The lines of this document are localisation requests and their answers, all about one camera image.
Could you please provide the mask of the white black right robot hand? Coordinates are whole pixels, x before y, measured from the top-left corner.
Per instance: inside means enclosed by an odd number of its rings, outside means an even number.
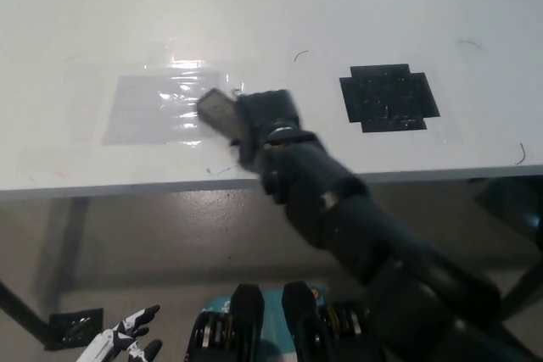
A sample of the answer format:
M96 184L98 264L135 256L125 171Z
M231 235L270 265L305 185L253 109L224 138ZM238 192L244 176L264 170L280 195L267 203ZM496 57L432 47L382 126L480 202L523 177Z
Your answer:
M255 172L257 153L279 128L300 128L299 114L288 90L239 94L234 102L239 134L239 163Z

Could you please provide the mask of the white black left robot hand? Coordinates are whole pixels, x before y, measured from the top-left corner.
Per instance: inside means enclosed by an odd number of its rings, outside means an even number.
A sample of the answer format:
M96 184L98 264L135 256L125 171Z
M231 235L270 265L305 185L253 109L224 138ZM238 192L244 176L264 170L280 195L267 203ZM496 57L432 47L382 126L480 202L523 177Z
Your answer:
M162 341L154 339L142 347L138 338L149 332L146 325L154 319L159 311L160 306L158 304L141 309L126 317L113 328L99 333L76 361L114 361L122 352L127 352L129 361L154 361L162 349Z

